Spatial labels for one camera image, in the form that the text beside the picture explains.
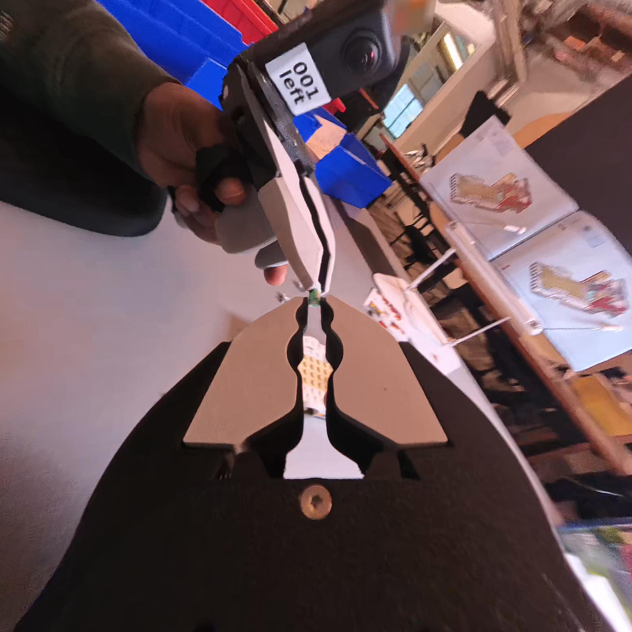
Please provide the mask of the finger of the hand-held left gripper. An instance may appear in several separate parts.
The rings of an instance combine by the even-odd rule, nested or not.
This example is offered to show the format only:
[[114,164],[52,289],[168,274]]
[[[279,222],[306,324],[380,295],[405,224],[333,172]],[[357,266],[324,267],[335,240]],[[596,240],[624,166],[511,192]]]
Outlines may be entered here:
[[286,261],[306,291],[326,292],[326,206],[312,178],[278,176],[258,191]]
[[314,177],[302,177],[302,192],[312,214],[314,228],[323,247],[319,284],[321,296],[324,296],[330,291],[336,263],[336,238],[330,217],[331,204],[328,202],[327,196],[320,191],[320,187]]

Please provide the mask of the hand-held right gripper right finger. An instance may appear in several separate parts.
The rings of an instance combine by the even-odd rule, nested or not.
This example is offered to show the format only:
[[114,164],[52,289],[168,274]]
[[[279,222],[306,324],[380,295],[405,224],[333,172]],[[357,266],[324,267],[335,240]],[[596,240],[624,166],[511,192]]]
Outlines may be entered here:
[[411,449],[448,442],[399,343],[343,300],[321,304],[328,437],[336,449]]

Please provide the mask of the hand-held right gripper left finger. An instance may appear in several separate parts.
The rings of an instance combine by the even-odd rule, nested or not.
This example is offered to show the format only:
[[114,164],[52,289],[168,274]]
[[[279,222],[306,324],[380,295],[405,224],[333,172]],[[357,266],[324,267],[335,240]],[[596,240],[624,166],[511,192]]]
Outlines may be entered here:
[[307,299],[292,298],[243,329],[229,344],[183,442],[241,451],[249,439],[299,405]]

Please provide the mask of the toy brick camper van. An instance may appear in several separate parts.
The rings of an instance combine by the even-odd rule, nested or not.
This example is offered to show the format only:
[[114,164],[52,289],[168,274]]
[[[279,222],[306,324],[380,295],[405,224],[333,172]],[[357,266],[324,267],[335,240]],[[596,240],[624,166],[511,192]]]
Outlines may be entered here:
[[326,399],[332,367],[326,347],[312,336],[303,336],[303,358],[298,365],[302,379],[302,400],[306,414],[325,419]]

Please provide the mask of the person's left forearm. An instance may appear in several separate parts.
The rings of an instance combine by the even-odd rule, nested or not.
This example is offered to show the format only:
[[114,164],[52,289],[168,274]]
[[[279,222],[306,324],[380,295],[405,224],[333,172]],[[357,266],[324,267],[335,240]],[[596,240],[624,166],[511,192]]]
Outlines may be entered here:
[[96,1],[2,1],[1,84],[140,174],[146,96],[178,83]]

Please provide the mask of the grey desk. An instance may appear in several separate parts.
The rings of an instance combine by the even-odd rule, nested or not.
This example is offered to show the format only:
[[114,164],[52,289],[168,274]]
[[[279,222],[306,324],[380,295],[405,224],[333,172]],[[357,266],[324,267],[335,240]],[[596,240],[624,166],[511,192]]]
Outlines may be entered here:
[[219,343],[299,292],[180,227],[116,238],[1,204],[1,630],[63,557],[138,421]]

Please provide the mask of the person's left hand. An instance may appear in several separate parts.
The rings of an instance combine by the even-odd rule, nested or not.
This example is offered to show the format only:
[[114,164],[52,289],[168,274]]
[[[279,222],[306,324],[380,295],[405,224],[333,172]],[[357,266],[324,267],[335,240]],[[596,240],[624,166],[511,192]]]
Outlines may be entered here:
[[157,185],[174,189],[172,205],[195,236],[217,244],[218,215],[198,197],[195,159],[200,149],[236,145],[230,121],[189,88],[163,83],[146,96],[135,134],[144,173]]

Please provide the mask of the white book stand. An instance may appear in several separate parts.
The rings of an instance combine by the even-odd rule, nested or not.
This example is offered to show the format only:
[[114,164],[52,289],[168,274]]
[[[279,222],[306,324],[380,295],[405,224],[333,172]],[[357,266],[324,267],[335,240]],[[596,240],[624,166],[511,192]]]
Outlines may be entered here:
[[524,216],[464,205],[446,226],[449,248],[498,316],[473,334],[451,338],[418,288],[374,275],[374,288],[407,319],[410,340],[444,374],[461,363],[456,346],[508,324],[526,342],[544,336],[546,364],[575,374],[631,351],[631,255],[591,214],[572,204],[529,226]]

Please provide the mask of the sticker sheet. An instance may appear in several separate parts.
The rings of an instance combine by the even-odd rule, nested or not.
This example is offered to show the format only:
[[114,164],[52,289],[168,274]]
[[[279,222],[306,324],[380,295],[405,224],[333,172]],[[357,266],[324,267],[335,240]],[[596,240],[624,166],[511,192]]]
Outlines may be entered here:
[[377,288],[372,288],[363,307],[367,315],[387,330],[398,342],[409,342],[408,321]]

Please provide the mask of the spiral bound booklet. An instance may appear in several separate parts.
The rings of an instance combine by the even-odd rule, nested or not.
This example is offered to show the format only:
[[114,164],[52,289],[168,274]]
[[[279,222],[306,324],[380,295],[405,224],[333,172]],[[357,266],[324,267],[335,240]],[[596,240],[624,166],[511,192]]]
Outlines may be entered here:
[[340,145],[346,129],[320,115],[315,116],[315,121],[319,123],[319,127],[305,141],[305,145],[313,162],[319,162]]

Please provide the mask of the red storage bin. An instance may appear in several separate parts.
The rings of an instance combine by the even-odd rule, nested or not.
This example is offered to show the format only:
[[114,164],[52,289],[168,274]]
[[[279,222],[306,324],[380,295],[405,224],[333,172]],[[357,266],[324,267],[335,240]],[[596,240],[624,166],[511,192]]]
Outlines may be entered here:
[[257,1],[203,1],[241,34],[245,45],[264,39],[279,28]]

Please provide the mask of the black padded rest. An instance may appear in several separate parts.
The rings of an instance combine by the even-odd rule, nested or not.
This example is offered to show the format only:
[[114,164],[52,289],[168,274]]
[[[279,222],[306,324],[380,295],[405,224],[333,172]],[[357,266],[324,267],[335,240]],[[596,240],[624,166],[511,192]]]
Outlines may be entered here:
[[1,111],[1,201],[86,231],[153,231],[167,193],[90,138],[28,109]]

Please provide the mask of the instruction booklet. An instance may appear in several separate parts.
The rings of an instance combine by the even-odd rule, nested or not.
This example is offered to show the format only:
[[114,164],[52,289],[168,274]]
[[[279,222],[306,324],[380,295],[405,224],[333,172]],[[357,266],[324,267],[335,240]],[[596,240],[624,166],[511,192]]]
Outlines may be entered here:
[[503,317],[573,372],[631,351],[631,256],[492,116],[421,177]]

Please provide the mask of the black wood-rimmed panel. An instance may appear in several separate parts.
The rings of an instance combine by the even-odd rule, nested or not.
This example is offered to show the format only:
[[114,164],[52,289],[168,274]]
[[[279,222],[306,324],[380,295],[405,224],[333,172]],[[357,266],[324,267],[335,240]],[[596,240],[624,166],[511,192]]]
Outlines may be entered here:
[[518,145],[631,252],[631,77],[574,113],[514,130]]

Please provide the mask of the toy set box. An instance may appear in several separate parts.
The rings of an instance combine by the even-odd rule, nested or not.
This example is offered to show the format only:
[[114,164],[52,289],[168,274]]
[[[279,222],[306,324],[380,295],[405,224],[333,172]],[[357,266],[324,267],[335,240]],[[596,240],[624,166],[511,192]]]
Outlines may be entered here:
[[589,573],[608,579],[631,609],[631,518],[571,523],[558,533],[566,551],[579,557]]

